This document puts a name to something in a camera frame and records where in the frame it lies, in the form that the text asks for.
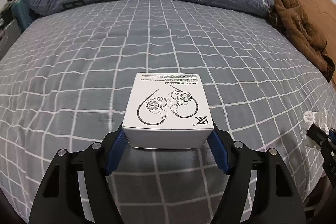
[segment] metal screw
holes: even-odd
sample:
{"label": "metal screw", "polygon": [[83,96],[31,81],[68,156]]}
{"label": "metal screw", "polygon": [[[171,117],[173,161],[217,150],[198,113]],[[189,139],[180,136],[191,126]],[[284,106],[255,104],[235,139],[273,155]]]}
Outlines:
{"label": "metal screw", "polygon": [[271,155],[276,155],[278,153],[278,151],[275,148],[271,148],[269,152],[271,153]]}
{"label": "metal screw", "polygon": [[101,143],[94,143],[92,145],[92,149],[99,149],[101,147]]}
{"label": "metal screw", "polygon": [[60,149],[60,150],[57,152],[57,155],[58,155],[58,156],[64,156],[66,152],[67,152],[67,151],[66,151],[65,149]]}
{"label": "metal screw", "polygon": [[235,145],[236,148],[243,148],[243,146],[244,146],[244,144],[240,141],[235,142],[234,145]]}

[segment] crumpled tissue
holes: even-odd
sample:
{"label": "crumpled tissue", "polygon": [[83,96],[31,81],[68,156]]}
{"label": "crumpled tissue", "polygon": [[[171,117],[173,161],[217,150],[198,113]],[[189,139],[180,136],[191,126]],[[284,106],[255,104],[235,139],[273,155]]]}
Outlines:
{"label": "crumpled tissue", "polygon": [[319,128],[321,128],[327,135],[329,135],[329,129],[327,126],[327,110],[323,108],[319,112],[307,111],[303,114],[304,125],[300,132],[302,143],[305,146],[310,148],[316,147],[317,150],[320,150],[321,147],[315,143],[310,137],[307,136],[307,130],[314,123]]}

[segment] kz logo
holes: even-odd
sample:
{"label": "kz logo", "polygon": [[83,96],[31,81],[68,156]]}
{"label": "kz logo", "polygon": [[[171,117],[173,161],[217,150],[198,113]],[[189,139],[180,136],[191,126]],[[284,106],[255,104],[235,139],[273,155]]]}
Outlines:
{"label": "kz logo", "polygon": [[198,120],[198,123],[196,123],[196,124],[208,123],[208,118],[206,116],[199,116],[199,117],[195,116],[195,118]]}

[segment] earphone illustration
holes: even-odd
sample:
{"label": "earphone illustration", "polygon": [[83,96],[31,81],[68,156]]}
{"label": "earphone illustration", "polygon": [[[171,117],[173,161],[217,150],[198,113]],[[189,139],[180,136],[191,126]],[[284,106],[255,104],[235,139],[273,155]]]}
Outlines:
{"label": "earphone illustration", "polygon": [[[137,109],[138,119],[142,123],[150,125],[150,126],[157,126],[159,124],[162,124],[167,119],[167,115],[168,115],[167,111],[163,109],[165,107],[170,107],[171,112],[179,118],[189,118],[189,117],[194,116],[197,113],[198,103],[195,100],[195,98],[192,97],[191,94],[187,91],[182,91],[182,90],[180,90],[180,89],[178,89],[178,88],[176,88],[172,85],[170,85],[170,86],[175,88],[176,90],[169,93],[167,95],[167,97],[168,97],[167,99],[164,98],[164,97],[161,97],[161,96],[150,99],[150,97],[152,97],[159,90],[159,89],[157,89],[151,95],[149,95],[146,99],[144,99],[142,101],[142,103],[139,105],[139,107]],[[188,115],[188,116],[180,116],[179,114],[177,114],[177,108],[179,106],[188,105],[192,100],[195,102],[195,105],[196,105],[196,110],[193,114]],[[147,108],[148,111],[152,112],[153,114],[158,114],[158,113],[161,114],[162,120],[160,122],[158,122],[158,123],[148,123],[148,122],[145,122],[144,120],[141,119],[139,112],[140,112],[141,106],[144,103],[146,103],[146,108]]]}

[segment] brown jacket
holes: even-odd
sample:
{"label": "brown jacket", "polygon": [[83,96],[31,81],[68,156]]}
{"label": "brown jacket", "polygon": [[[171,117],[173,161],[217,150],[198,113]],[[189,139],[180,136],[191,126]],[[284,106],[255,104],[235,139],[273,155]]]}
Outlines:
{"label": "brown jacket", "polygon": [[[322,54],[327,45],[327,39],[316,26],[310,23],[300,2],[298,0],[274,0],[274,8],[273,15],[280,17],[280,25],[283,24],[285,35],[294,47],[315,65],[323,75],[331,73],[331,78],[335,66],[329,57]],[[274,27],[279,29],[278,21]]]}

